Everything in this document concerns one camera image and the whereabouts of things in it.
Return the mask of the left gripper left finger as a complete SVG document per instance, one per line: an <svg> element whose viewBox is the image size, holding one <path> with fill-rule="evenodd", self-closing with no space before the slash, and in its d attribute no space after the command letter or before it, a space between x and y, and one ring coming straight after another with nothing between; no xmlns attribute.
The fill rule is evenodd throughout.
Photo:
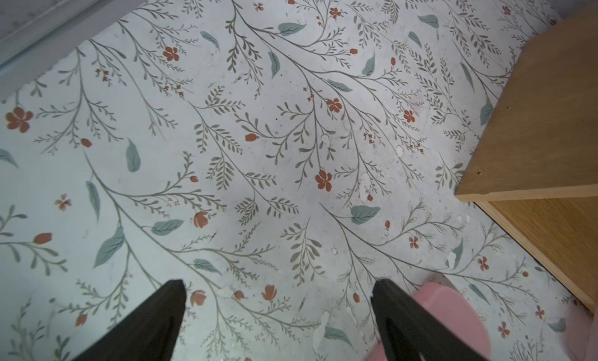
<svg viewBox="0 0 598 361"><path fill-rule="evenodd" d="M77 360L170 360L185 313L182 280L170 280Z"/></svg>

